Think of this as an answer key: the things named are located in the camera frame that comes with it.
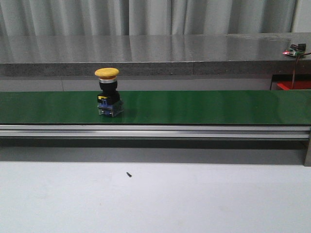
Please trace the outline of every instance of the yellow button cap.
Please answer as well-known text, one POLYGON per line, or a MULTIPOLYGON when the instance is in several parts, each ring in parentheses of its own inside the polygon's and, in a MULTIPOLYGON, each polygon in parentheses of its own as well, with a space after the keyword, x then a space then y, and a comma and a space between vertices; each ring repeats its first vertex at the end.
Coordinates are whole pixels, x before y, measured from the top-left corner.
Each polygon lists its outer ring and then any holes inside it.
POLYGON ((119 73, 118 69, 115 68, 101 68, 95 71, 95 75, 98 77, 111 78, 119 73))

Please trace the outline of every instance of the aluminum rail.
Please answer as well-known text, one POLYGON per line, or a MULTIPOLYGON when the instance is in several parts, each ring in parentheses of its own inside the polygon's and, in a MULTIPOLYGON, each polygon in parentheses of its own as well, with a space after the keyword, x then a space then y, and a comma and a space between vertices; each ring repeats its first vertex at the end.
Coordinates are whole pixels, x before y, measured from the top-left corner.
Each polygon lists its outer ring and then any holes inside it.
POLYGON ((0 125, 0 137, 182 137, 308 140, 311 126, 0 125))

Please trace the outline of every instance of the conveyor belt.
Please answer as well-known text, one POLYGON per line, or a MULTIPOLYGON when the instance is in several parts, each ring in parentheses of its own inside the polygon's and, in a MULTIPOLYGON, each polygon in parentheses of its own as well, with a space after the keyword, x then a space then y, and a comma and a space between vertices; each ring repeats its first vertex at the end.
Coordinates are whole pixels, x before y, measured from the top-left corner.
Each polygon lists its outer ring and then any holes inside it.
POLYGON ((122 91, 115 118, 98 115, 97 93, 2 92, 0 137, 310 138, 308 90, 122 91))

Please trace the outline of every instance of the metal leg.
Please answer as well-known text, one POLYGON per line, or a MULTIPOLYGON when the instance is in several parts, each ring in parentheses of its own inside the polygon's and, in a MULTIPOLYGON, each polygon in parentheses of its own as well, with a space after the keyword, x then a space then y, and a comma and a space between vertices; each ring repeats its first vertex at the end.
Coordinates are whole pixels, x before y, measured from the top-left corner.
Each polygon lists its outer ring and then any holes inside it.
POLYGON ((306 154, 305 166, 311 166, 311 138, 309 139, 308 150, 306 154))

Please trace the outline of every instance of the white floor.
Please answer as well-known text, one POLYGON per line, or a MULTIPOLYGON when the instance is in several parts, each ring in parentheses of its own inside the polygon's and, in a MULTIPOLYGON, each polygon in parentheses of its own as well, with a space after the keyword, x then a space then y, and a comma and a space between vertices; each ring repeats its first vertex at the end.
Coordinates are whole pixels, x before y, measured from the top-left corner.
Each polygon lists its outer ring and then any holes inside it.
MULTIPOLYGON (((0 148, 1 233, 306 233, 303 165, 53 162, 61 157, 231 154, 207 149, 0 148)), ((267 150, 296 156, 295 150, 267 150)))

